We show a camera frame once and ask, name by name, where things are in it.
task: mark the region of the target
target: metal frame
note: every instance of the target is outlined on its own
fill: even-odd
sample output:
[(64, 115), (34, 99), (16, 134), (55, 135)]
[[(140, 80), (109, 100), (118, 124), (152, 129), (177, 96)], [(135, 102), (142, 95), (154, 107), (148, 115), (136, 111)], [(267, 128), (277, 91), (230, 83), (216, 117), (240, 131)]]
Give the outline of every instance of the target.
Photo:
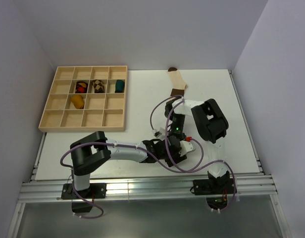
[[(207, 176), (93, 179), (91, 183), (107, 183), (106, 198), (98, 199), (100, 201), (175, 199), (196, 197), (190, 193), (190, 188), (193, 186), (192, 181), (206, 178)], [(24, 183), (19, 193), (18, 202), (71, 202), (71, 200), (63, 201), (60, 199), (64, 183), (66, 180)], [(277, 194), (272, 176), (237, 176), (237, 187), (240, 196)]]
[(235, 86), (235, 82), (234, 82), (231, 70), (229, 70), (229, 74), (230, 74), (230, 78), (231, 78), (231, 81), (232, 81), (232, 84), (233, 84), (233, 87), (234, 87), (234, 91), (235, 91), (235, 94), (236, 94), (238, 104), (240, 105), (240, 108), (241, 108), (241, 112), (242, 112), (242, 115), (243, 115), (243, 119), (244, 119), (244, 122), (245, 122), (245, 126), (246, 126), (246, 129), (247, 129), (248, 136), (250, 137), (250, 140), (251, 140), (251, 144), (252, 144), (252, 147), (253, 147), (253, 150), (254, 150), (255, 157), (258, 158), (258, 154), (257, 154), (256, 148), (255, 148), (255, 145), (254, 145), (254, 141), (253, 141), (253, 137), (252, 137), (252, 134), (250, 132), (250, 128), (248, 127), (248, 123), (247, 123), (247, 120), (246, 120), (246, 117), (245, 117), (245, 113), (244, 113), (244, 110), (243, 110), (243, 107), (242, 107), (240, 97), (238, 95), (238, 92), (237, 92), (237, 89), (236, 89), (236, 86)]
[(7, 238), (16, 238), (17, 237), (17, 233), (18, 233), (18, 229), (20, 226), (20, 222), (23, 217), (25, 205), (26, 205), (25, 203), (16, 204), (14, 215), (13, 215), (12, 221), (10, 222), (10, 225), (9, 225)]
[(289, 228), (289, 224), (287, 222), (286, 216), (282, 210), (280, 205), (279, 196), (278, 195), (270, 195), (270, 199), (272, 202), (273, 209), (275, 211), (278, 224), (281, 230), (281, 234), (283, 238), (292, 238), (292, 234)]

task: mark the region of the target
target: white table surface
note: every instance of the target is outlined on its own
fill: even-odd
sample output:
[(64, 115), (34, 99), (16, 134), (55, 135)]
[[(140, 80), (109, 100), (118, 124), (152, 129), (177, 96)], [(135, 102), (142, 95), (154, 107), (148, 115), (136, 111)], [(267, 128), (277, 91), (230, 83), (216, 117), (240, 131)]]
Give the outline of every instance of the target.
[[(258, 165), (237, 97), (226, 69), (219, 70), (181, 70), (181, 75), (188, 84), (185, 98), (206, 101), (214, 98), (225, 114), (229, 128), (226, 135), (226, 162), (234, 173), (259, 173)], [(129, 71), (126, 101), (126, 129), (124, 132), (106, 132), (108, 138), (118, 141), (138, 142), (153, 139), (149, 117), (154, 106), (170, 95), (172, 84), (166, 70)], [(155, 128), (164, 127), (166, 118), (164, 106), (156, 110), (153, 117)], [(200, 138), (194, 120), (186, 117), (184, 132), (201, 142), (208, 162), (206, 143)], [(89, 135), (85, 132), (49, 132), (46, 135), (41, 152), (36, 180), (67, 179), (70, 170), (60, 165), (59, 159), (71, 143)], [(184, 169), (192, 168), (200, 159), (201, 152), (188, 155), (188, 159), (179, 165)], [(70, 156), (64, 160), (72, 164)], [(206, 174), (207, 169), (194, 174)], [(91, 174), (93, 178), (135, 178), (177, 176), (158, 163), (139, 164), (132, 161), (108, 161)]]

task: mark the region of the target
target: wooden compartment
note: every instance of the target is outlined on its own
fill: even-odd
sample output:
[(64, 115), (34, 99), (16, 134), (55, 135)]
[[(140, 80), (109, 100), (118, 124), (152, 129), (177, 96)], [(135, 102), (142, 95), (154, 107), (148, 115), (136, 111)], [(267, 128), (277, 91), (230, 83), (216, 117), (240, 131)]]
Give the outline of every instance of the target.
[[(95, 93), (92, 80), (103, 82), (104, 93)], [(115, 93), (117, 80), (125, 82), (124, 93)], [(76, 83), (88, 84), (86, 93), (75, 93)], [(124, 131), (127, 66), (58, 67), (39, 125), (43, 132)], [(71, 98), (80, 95), (83, 109)]]
[(69, 88), (71, 85), (71, 80), (58, 80), (54, 81), (51, 86), (51, 94), (67, 94), (69, 93)]
[(64, 110), (61, 127), (80, 127), (82, 124), (83, 110)]
[(123, 109), (124, 93), (110, 93), (106, 95), (105, 109)]
[(72, 79), (74, 67), (58, 67), (54, 80)]
[(125, 79), (127, 76), (126, 66), (110, 66), (108, 78), (109, 79)]
[(116, 85), (117, 79), (109, 79), (107, 81), (107, 89), (106, 93), (115, 93), (115, 85)]
[(107, 66), (92, 67), (91, 79), (108, 79)]
[(120, 127), (123, 126), (123, 110), (104, 110), (102, 126)]
[(102, 127), (103, 110), (84, 110), (82, 127)]
[(67, 98), (67, 101), (66, 101), (66, 104), (65, 104), (65, 109), (83, 110), (83, 109), (76, 109), (74, 104), (73, 104), (73, 102), (71, 102), (71, 98), (73, 96), (76, 96), (76, 95), (80, 95), (83, 98), (84, 107), (85, 107), (85, 102), (86, 102), (87, 94), (86, 93), (71, 93), (71, 94), (68, 94), (68, 98)]
[(90, 79), (92, 67), (75, 67), (72, 79)]
[(105, 93), (88, 94), (84, 109), (104, 109)]
[(40, 127), (59, 127), (63, 111), (49, 110), (44, 111), (43, 117), (40, 121)]
[(49, 95), (45, 110), (63, 110), (67, 100), (66, 94)]

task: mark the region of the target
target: purple cable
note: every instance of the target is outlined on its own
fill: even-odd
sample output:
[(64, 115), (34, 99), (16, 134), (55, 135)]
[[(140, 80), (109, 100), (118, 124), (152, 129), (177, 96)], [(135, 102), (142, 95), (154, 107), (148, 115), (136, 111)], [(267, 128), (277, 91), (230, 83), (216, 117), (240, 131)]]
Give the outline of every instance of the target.
[[(181, 95), (171, 96), (171, 97), (169, 97), (169, 98), (163, 100), (163, 101), (160, 102), (159, 104), (157, 104), (157, 106), (155, 106), (155, 108), (152, 110), (152, 113), (151, 113), (151, 116), (150, 116), (150, 124), (151, 124), (151, 127), (152, 127), (153, 130), (154, 130), (154, 128), (153, 128), (153, 123), (152, 123), (152, 117), (153, 117), (154, 111), (155, 111), (162, 103), (166, 102), (167, 100), (169, 100), (169, 99), (171, 99), (171, 98), (178, 98), (178, 97), (182, 98), (182, 101), (181, 101), (180, 103), (178, 103), (177, 105), (175, 105), (175, 106), (170, 110), (169, 115), (168, 115), (168, 118), (167, 118), (167, 121), (166, 121), (166, 127), (165, 127), (165, 128), (168, 128), (168, 124), (169, 124), (169, 121), (170, 121), (170, 117), (171, 117), (171, 114), (173, 113), (174, 109), (175, 109), (177, 106), (179, 106), (180, 104), (184, 103), (183, 96), (181, 96)], [(168, 171), (171, 171), (171, 172), (177, 173), (177, 174), (182, 174), (182, 173), (194, 173), (194, 172), (198, 172), (198, 171), (200, 171), (200, 170), (202, 170), (202, 169), (206, 168), (207, 166), (210, 166), (210, 165), (212, 165), (212, 164), (214, 164), (214, 163), (224, 163), (224, 164), (227, 166), (227, 168), (230, 170), (231, 174), (232, 174), (233, 183), (234, 183), (234, 192), (233, 192), (233, 197), (232, 197), (231, 202), (228, 203), (228, 205), (227, 205), (225, 208), (220, 209), (221, 211), (223, 211), (223, 210), (225, 210), (227, 207), (229, 207), (230, 204), (234, 201), (235, 194), (236, 194), (235, 175), (234, 175), (234, 173), (233, 173), (233, 171), (232, 171), (232, 168), (231, 168), (224, 160), (215, 160), (215, 161), (211, 161), (211, 162), (207, 163), (206, 165), (203, 165), (202, 167), (196, 169), (196, 168), (201, 164), (201, 162), (202, 162), (202, 160), (203, 160), (203, 157), (204, 157), (204, 150), (203, 150), (203, 148), (202, 148), (202, 145), (201, 145), (197, 140), (195, 140), (195, 139), (193, 139), (193, 138), (192, 138), (191, 140), (194, 141), (194, 142), (196, 142), (196, 143), (199, 145), (199, 147), (200, 147), (200, 149), (201, 149), (201, 158), (200, 158), (200, 161), (197, 163), (197, 165), (194, 166), (194, 167), (193, 167), (192, 169), (190, 169), (190, 170), (183, 170), (182, 168), (180, 168), (180, 167), (174, 162), (174, 160), (173, 160), (173, 158), (172, 158), (172, 156), (171, 156), (171, 154), (170, 154), (169, 148), (168, 148), (168, 143), (167, 143), (168, 140), (167, 140), (167, 139), (165, 140), (166, 150), (167, 150), (167, 154), (168, 154), (168, 156), (169, 156), (169, 159), (171, 160), (172, 164), (173, 164), (177, 169), (179, 169), (180, 171), (176, 171), (176, 170), (172, 170), (172, 169), (168, 168), (168, 167), (165, 166), (165, 165), (164, 165), (164, 164), (163, 164), (154, 154), (152, 154), (150, 151), (148, 151), (148, 150), (146, 150), (146, 149), (144, 149), (144, 148), (142, 148), (142, 147), (136, 147), (136, 146), (133, 146), (133, 145), (123, 145), (123, 144), (118, 144), (118, 145), (116, 145), (116, 146), (117, 146), (117, 147), (125, 147), (125, 148), (133, 148), (133, 149), (142, 150), (142, 151), (144, 151), (145, 153), (147, 153), (147, 154), (149, 154), (150, 156), (152, 156), (152, 157), (153, 157), (162, 167), (164, 167), (164, 168), (167, 169)], [(62, 166), (64, 166), (64, 167), (68, 167), (68, 168), (71, 169), (72, 178), (74, 178), (73, 166), (64, 164), (64, 163), (63, 163), (64, 158), (65, 158), (68, 154), (70, 154), (71, 152), (75, 151), (76, 149), (79, 149), (79, 148), (84, 147), (84, 146), (93, 146), (93, 145), (106, 145), (106, 146), (112, 146), (112, 147), (115, 146), (115, 145), (112, 144), (112, 143), (89, 142), (89, 143), (84, 143), (84, 144), (77, 145), (77, 146), (71, 148), (70, 150), (68, 150), (68, 151), (67, 151), (66, 153), (64, 153), (64, 155), (61, 157), (61, 159), (60, 159), (60, 164), (61, 164)], [(76, 216), (81, 217), (81, 218), (85, 218), (85, 219), (95, 219), (95, 218), (101, 217), (101, 216), (104, 214), (104, 210), (103, 210), (100, 206), (98, 206), (98, 205), (96, 205), (96, 204), (94, 204), (94, 203), (92, 203), (92, 202), (89, 202), (88, 200), (86, 200), (85, 198), (83, 198), (81, 195), (79, 195), (78, 191), (75, 189), (74, 181), (72, 181), (72, 189), (73, 189), (73, 192), (77, 195), (78, 198), (80, 198), (80, 199), (83, 200), (84, 202), (88, 203), (89, 205), (91, 205), (91, 206), (93, 206), (93, 207), (96, 207), (96, 208), (98, 208), (98, 209), (101, 210), (101, 213), (100, 213), (99, 215), (93, 216), (93, 217), (88, 217), (88, 216), (82, 216), (82, 215), (79, 215), (79, 214), (75, 214)]]
[(158, 104), (154, 107), (154, 109), (152, 110), (152, 113), (151, 113), (151, 117), (150, 117), (150, 119), (149, 119), (149, 122), (150, 122), (150, 124), (151, 124), (152, 130), (154, 130), (154, 127), (153, 127), (153, 113), (155, 112), (155, 110), (156, 110), (161, 104), (163, 104), (164, 102), (166, 102), (166, 101), (168, 101), (169, 99), (172, 99), (172, 98), (183, 98), (183, 96), (182, 96), (182, 95), (174, 95), (174, 96), (171, 96), (171, 97), (169, 97), (169, 98), (166, 98), (166, 99), (163, 100), (162, 102), (158, 103)]
[[(114, 144), (112, 144), (112, 143), (89, 142), (89, 143), (84, 143), (84, 144), (81, 144), (81, 145), (77, 145), (77, 146), (73, 147), (72, 149), (68, 150), (68, 151), (61, 157), (61, 159), (60, 159), (60, 164), (61, 164), (62, 166), (64, 166), (64, 167), (68, 167), (68, 168), (71, 169), (71, 174), (72, 174), (72, 177), (73, 177), (73, 178), (74, 178), (73, 166), (67, 165), (67, 164), (63, 163), (64, 158), (65, 158), (68, 154), (70, 154), (71, 152), (75, 151), (75, 150), (78, 149), (78, 148), (81, 148), (81, 147), (84, 147), (84, 146), (92, 146), (92, 145), (114, 146)], [(171, 171), (171, 172), (174, 172), (174, 173), (179, 173), (179, 174), (184, 173), (184, 172), (182, 172), (182, 171), (176, 171), (176, 170), (172, 170), (172, 169), (166, 167), (166, 166), (165, 166), (165, 165), (164, 165), (164, 164), (163, 164), (154, 154), (152, 154), (150, 151), (148, 151), (148, 150), (146, 150), (146, 149), (144, 149), (144, 148), (142, 148), (142, 147), (137, 147), (137, 148), (136, 148), (136, 146), (133, 146), (133, 145), (123, 145), (123, 144), (118, 144), (118, 145), (116, 145), (116, 146), (117, 146), (117, 147), (134, 148), (134, 149), (142, 150), (142, 151), (146, 152), (147, 154), (149, 154), (150, 156), (152, 156), (152, 157), (153, 157), (161, 166), (163, 166), (165, 169), (167, 169), (167, 170), (169, 170), (169, 171)], [(208, 164), (202, 166), (200, 169), (203, 169), (203, 168), (205, 168), (205, 167), (207, 167), (207, 166), (209, 166), (209, 165), (211, 165), (211, 164), (219, 163), (219, 162), (224, 163), (224, 164), (229, 168), (229, 170), (231, 171), (232, 177), (233, 177), (234, 184), (235, 184), (235, 176), (234, 176), (234, 173), (233, 173), (231, 167), (230, 167), (225, 161), (223, 161), (223, 160), (216, 160), (216, 161), (209, 162)], [(95, 218), (101, 217), (101, 216), (104, 214), (104, 210), (103, 210), (100, 206), (98, 206), (98, 205), (96, 205), (96, 204), (94, 204), (94, 203), (92, 203), (92, 202), (89, 202), (88, 200), (86, 200), (85, 198), (83, 198), (82, 196), (80, 196), (80, 194), (79, 194), (79, 193), (77, 192), (77, 190), (75, 189), (74, 182), (72, 182), (72, 189), (73, 189), (73, 192), (77, 195), (78, 198), (80, 198), (80, 199), (83, 200), (84, 202), (88, 203), (89, 205), (91, 205), (91, 206), (93, 206), (93, 207), (96, 207), (96, 208), (98, 208), (98, 209), (101, 210), (101, 213), (100, 213), (99, 215), (93, 216), (93, 217), (88, 217), (88, 216), (82, 216), (82, 215), (79, 215), (79, 214), (75, 214), (76, 216), (81, 217), (81, 218), (84, 218), (84, 219), (95, 219)], [(234, 193), (233, 193), (232, 201), (234, 200), (235, 193), (236, 193), (236, 187), (234, 186)], [(221, 209), (221, 211), (225, 210), (229, 205), (230, 205), (230, 203), (229, 203), (225, 208)]]
[[(150, 116), (150, 123), (151, 123), (152, 129), (153, 129), (152, 117), (153, 117), (154, 111), (155, 111), (155, 110), (157, 109), (157, 107), (159, 107), (163, 102), (169, 100), (170, 98), (167, 98), (167, 99), (163, 100), (162, 102), (160, 102), (159, 104), (157, 104), (157, 106), (153, 109), (153, 111), (152, 111), (152, 113), (151, 113), (151, 116)], [(170, 110), (169, 115), (168, 115), (168, 117), (167, 117), (167, 121), (166, 121), (166, 126), (165, 126), (165, 128), (168, 128), (168, 124), (169, 124), (169, 121), (170, 121), (170, 117), (171, 117), (173, 111), (175, 110), (175, 108), (176, 108), (177, 106), (179, 106), (180, 104), (184, 103), (184, 98), (183, 98), (182, 96), (181, 96), (181, 98), (182, 98), (182, 101), (179, 102), (177, 105), (175, 105), (175, 106)], [(234, 192), (233, 192), (233, 197), (232, 197), (232, 200), (231, 200), (230, 203), (234, 202), (235, 194), (236, 194), (236, 181), (235, 181), (235, 175), (234, 175), (234, 173), (233, 173), (231, 167), (230, 167), (224, 160), (215, 160), (215, 161), (209, 162), (209, 163), (207, 163), (206, 165), (204, 165), (204, 166), (202, 166), (202, 167), (196, 169), (196, 168), (201, 164), (201, 162), (202, 162), (202, 160), (203, 160), (204, 152), (203, 152), (202, 145), (201, 145), (197, 140), (195, 140), (195, 139), (192, 139), (192, 140), (193, 140), (194, 142), (196, 142), (196, 143), (200, 146), (200, 148), (201, 148), (201, 153), (202, 153), (202, 154), (201, 154), (201, 158), (200, 158), (199, 162), (197, 163), (197, 165), (194, 166), (192, 169), (190, 169), (190, 170), (184, 170), (184, 169), (180, 168), (180, 167), (174, 162), (174, 160), (173, 160), (173, 158), (172, 158), (172, 156), (171, 156), (171, 154), (170, 154), (169, 147), (168, 147), (168, 142), (169, 142), (169, 141), (168, 141), (167, 138), (165, 139), (166, 151), (167, 151), (168, 157), (169, 157), (171, 163), (173, 164), (173, 166), (176, 167), (178, 170), (180, 170), (182, 173), (195, 173), (195, 172), (198, 172), (198, 171), (204, 169), (205, 167), (207, 167), (207, 166), (209, 166), (209, 165), (211, 165), (211, 164), (213, 164), (213, 163), (216, 163), (216, 162), (222, 162), (222, 163), (224, 163), (224, 164), (227, 166), (227, 168), (231, 171), (231, 174), (232, 174), (232, 177), (233, 177)], [(230, 205), (230, 203), (228, 203), (228, 205), (227, 205), (225, 208), (221, 209), (221, 210), (223, 211), (224, 209), (226, 209), (226, 208)]]

